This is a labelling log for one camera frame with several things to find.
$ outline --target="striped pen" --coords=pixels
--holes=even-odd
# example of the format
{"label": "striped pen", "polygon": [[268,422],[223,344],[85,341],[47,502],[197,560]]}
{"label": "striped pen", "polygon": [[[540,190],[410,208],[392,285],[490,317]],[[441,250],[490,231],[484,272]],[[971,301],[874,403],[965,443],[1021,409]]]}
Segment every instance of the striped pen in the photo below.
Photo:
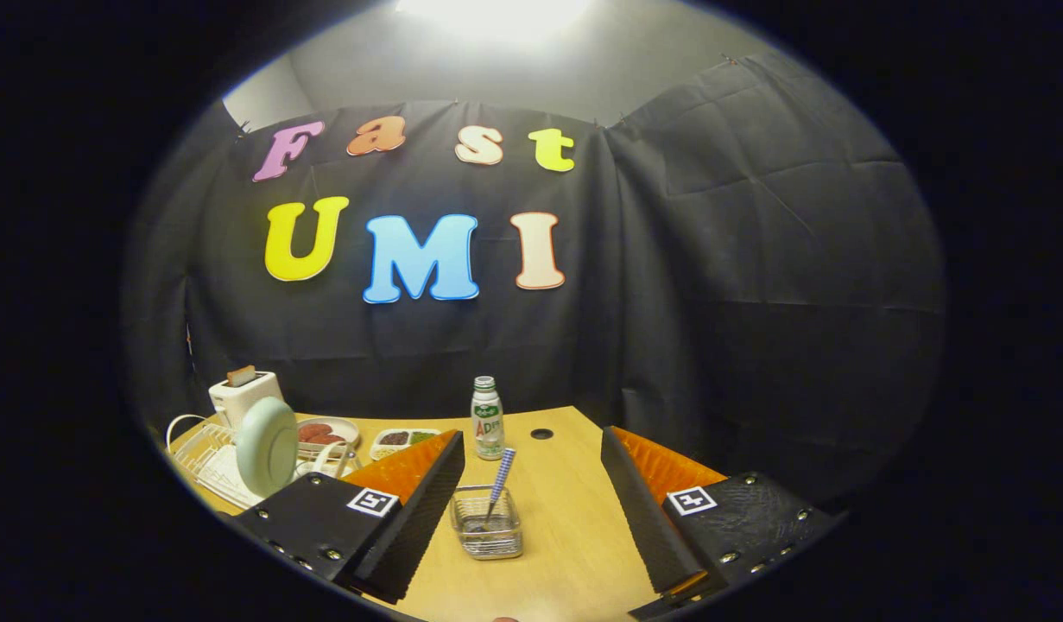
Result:
{"label": "striped pen", "polygon": [[492,516],[492,508],[496,507],[496,500],[500,492],[504,490],[504,481],[508,480],[508,470],[512,468],[512,460],[516,459],[516,450],[504,448],[504,455],[500,457],[500,470],[496,472],[496,481],[492,484],[492,491],[489,492],[489,511],[485,514],[485,531],[489,531],[489,517]]}

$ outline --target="wooden table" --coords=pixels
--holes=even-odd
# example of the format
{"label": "wooden table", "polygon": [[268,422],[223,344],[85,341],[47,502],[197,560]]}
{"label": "wooden table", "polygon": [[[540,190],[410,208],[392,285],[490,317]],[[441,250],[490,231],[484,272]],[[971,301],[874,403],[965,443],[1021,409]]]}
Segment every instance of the wooden table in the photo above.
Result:
{"label": "wooden table", "polygon": [[[299,420],[313,417],[297,416]],[[476,456],[469,417],[349,418],[361,433],[357,453],[362,465],[370,464],[370,442],[383,430],[457,428],[466,446],[459,486],[491,484],[495,477],[500,461]],[[532,438],[532,430],[540,427],[554,431],[555,436]],[[196,427],[179,437],[174,449],[195,432]],[[504,415],[504,440],[517,450],[507,486],[523,523],[523,555],[472,559],[458,543],[448,509],[408,594],[392,609],[433,622],[491,622],[504,616],[520,622],[602,622],[630,620],[627,610],[657,599],[601,465],[601,434],[573,407]],[[231,515],[241,511],[190,476],[186,478],[213,509]]]}

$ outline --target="black fabric curtain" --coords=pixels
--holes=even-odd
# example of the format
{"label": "black fabric curtain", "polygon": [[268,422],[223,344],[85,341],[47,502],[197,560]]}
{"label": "black fabric curtain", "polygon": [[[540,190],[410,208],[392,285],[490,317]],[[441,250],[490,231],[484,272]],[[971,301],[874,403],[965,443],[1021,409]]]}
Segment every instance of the black fabric curtain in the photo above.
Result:
{"label": "black fabric curtain", "polygon": [[[389,115],[404,145],[347,154]],[[313,121],[324,130],[288,171],[252,182],[274,132]],[[467,125],[500,130],[504,161],[459,161]],[[527,134],[552,127],[574,141],[570,172],[536,164]],[[573,404],[822,504],[865,484],[929,399],[945,292],[928,209],[875,127],[777,53],[712,67],[610,129],[412,102],[236,134],[197,127],[202,147],[164,167],[132,230],[129,394],[159,440],[176,415],[210,414],[207,387],[247,364],[279,374],[299,413],[341,417],[463,417],[488,374],[508,413]],[[305,256],[330,196],[350,205],[327,267],[271,276],[269,209],[306,205]],[[517,287],[508,218],[528,212],[558,217],[561,287]],[[423,243],[448,214],[478,220],[478,297],[366,303],[366,223],[403,216]]]}

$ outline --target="sausage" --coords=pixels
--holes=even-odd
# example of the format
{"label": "sausage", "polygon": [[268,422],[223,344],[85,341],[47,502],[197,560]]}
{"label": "sausage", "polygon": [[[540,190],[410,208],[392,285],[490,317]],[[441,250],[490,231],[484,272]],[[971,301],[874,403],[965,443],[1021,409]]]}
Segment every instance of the sausage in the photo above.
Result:
{"label": "sausage", "polygon": [[332,444],[333,442],[339,442],[340,440],[345,440],[345,438],[335,436],[335,434],[320,434],[309,438],[306,442],[316,442],[316,444]]}
{"label": "sausage", "polygon": [[325,422],[310,422],[309,425],[302,425],[297,431],[297,439],[301,442],[310,442],[310,438],[321,434],[331,434],[331,425],[325,424]]}

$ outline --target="bread slice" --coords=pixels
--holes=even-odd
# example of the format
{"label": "bread slice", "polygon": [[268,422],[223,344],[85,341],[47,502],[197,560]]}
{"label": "bread slice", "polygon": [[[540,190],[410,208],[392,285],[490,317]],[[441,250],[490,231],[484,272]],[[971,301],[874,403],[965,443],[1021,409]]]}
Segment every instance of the bread slice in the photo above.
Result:
{"label": "bread slice", "polygon": [[227,372],[227,386],[243,386],[255,377],[255,366],[240,367],[240,369]]}

